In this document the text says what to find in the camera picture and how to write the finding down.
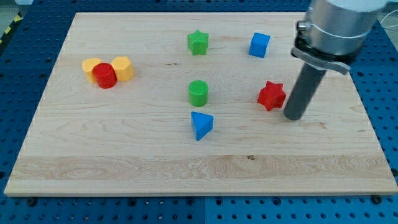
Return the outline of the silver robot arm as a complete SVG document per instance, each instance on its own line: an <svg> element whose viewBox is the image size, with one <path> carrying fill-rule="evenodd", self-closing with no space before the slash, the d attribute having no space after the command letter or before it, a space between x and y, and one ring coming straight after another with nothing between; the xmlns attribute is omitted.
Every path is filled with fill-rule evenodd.
<svg viewBox="0 0 398 224"><path fill-rule="evenodd" d="M302 72L346 74L359 54L386 0L313 0L297 22L291 54Z"/></svg>

